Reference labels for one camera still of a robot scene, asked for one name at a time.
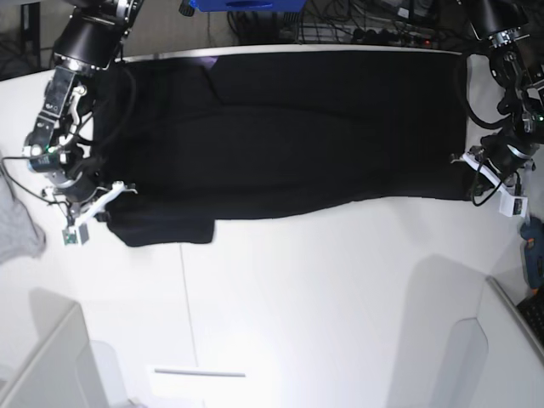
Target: black cable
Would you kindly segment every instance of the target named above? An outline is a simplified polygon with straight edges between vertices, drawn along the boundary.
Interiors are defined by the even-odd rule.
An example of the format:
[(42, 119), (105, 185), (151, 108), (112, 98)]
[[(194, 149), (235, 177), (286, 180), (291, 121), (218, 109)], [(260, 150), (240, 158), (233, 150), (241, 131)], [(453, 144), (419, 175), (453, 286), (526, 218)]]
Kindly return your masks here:
[(54, 205), (54, 204), (58, 204), (59, 202), (62, 202), (62, 201), (50, 201), (50, 200), (47, 200), (47, 199), (41, 197), (40, 195), (34, 193), (33, 191), (28, 190), (23, 184), (19, 183), (15, 178), (13, 178), (11, 176), (11, 174), (9, 174), (8, 169), (6, 168), (6, 164), (5, 164), (5, 162), (7, 160), (29, 160), (29, 159), (30, 159), (30, 157), (23, 157), (23, 156), (6, 156), (6, 157), (2, 157), (2, 159), (0, 160), (0, 164), (2, 164), (2, 172), (5, 174), (5, 176), (8, 179), (11, 180), (11, 182), (13, 184), (18, 186), (24, 192), (26, 192), (26, 193), (30, 194), (31, 196), (37, 198), (38, 200), (43, 201), (43, 202), (47, 202), (49, 205)]
[(508, 121), (510, 121), (510, 116), (504, 117), (497, 122), (486, 122), (480, 119), (478, 115), (474, 113), (472, 106), (468, 102), (467, 96), (464, 92), (464, 89), (466, 88), (466, 84), (462, 85), (459, 82), (461, 69), (463, 65), (465, 66), (467, 65), (468, 57), (470, 57), (473, 54), (474, 54), (473, 50), (465, 51), (457, 59), (456, 66), (453, 72), (454, 88), (456, 91), (457, 98), (459, 99), (459, 102), (461, 102), (463, 109), (467, 112), (468, 117), (470, 117), (473, 120), (473, 122), (476, 123), (481, 128), (488, 129), (488, 130), (503, 128), (508, 123)]
[(127, 124), (128, 119), (130, 119), (130, 116), (133, 114), (134, 106), (136, 105), (136, 97), (138, 94), (136, 78), (134, 78), (133, 73), (127, 67), (123, 67), (122, 71), (127, 75), (130, 84), (130, 95), (128, 97), (127, 109), (124, 111), (121, 120), (117, 123), (111, 133), (97, 143), (97, 148), (99, 150), (103, 150), (108, 144), (115, 140), (117, 135)]
[(496, 185), (496, 187), (493, 189), (493, 191), (490, 192), (488, 196), (486, 196), (482, 201), (476, 202), (476, 187), (478, 187), (480, 171), (482, 170), (482, 166), (484, 165), (485, 160), (486, 158), (482, 157), (481, 162), (478, 165), (478, 170), (476, 170), (476, 174), (474, 175), (473, 184), (470, 188), (470, 201), (474, 204), (475, 207), (482, 207), (487, 201), (489, 201), (490, 198), (494, 196), (495, 193), (501, 188), (505, 180), (505, 179), (501, 179), (499, 184)]

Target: blue tool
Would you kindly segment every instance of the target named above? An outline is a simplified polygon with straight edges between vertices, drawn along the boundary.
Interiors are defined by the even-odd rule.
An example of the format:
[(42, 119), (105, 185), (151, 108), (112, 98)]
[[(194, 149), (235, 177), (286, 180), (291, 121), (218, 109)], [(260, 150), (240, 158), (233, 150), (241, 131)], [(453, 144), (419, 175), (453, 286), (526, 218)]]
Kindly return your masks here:
[(524, 246), (525, 280), (532, 289), (544, 285), (544, 227), (537, 217), (530, 217), (519, 230)]

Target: gray cloth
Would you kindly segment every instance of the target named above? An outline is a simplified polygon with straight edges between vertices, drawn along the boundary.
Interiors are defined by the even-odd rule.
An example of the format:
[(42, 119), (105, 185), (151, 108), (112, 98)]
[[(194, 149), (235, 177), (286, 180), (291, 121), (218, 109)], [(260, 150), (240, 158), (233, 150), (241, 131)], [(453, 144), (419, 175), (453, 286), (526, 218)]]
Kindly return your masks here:
[(44, 249), (45, 234), (32, 222), (0, 166), (0, 264), (23, 256), (36, 258)]

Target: black garment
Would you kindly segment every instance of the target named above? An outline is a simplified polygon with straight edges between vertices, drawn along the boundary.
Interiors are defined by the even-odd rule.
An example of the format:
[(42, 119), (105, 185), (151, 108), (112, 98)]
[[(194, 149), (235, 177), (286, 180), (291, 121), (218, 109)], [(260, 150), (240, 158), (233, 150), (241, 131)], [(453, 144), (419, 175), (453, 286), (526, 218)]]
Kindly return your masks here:
[[(107, 209), (129, 246), (205, 243), (215, 219), (279, 218), (383, 196), (466, 199), (466, 121), (456, 56), (243, 54), (128, 67), (138, 100), (103, 175), (138, 186)], [(128, 80), (95, 121), (103, 139)]]

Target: blue box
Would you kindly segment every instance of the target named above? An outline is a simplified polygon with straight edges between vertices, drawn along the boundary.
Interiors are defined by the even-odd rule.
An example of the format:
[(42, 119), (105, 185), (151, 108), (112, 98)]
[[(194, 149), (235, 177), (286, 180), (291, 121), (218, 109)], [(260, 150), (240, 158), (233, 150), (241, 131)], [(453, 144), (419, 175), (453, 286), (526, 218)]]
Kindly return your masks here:
[(299, 12), (306, 0), (190, 0), (200, 11), (285, 11)]

